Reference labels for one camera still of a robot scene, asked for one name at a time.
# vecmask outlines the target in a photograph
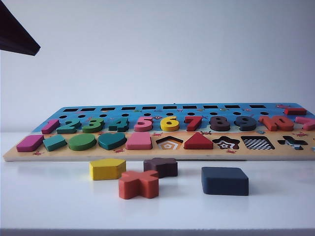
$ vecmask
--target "shape sorting board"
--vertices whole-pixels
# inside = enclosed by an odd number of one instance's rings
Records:
[[[30,135],[41,144],[15,146],[5,161],[315,159],[315,116],[295,103],[64,107]],[[48,151],[41,135],[62,137]]]

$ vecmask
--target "yellow hexagon block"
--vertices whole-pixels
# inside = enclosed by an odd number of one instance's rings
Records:
[[[90,175],[93,180],[118,179],[125,171],[125,160],[107,158],[90,162]]]

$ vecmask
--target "dark blue square block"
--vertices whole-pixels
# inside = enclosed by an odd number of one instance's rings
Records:
[[[247,196],[248,177],[240,168],[202,167],[202,189],[205,194]]]

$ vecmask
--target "orange cross block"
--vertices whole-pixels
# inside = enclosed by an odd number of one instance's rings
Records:
[[[119,197],[130,199],[138,195],[145,198],[158,196],[157,171],[150,170],[142,173],[127,171],[122,173],[122,177],[119,179]]]

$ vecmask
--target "white table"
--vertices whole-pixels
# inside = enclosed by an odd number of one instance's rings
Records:
[[[1,155],[27,133],[1,133]],[[239,167],[249,196],[202,192],[201,167]],[[142,171],[140,161],[128,170]],[[314,161],[180,161],[153,199],[118,197],[88,162],[4,162],[1,235],[314,235]]]

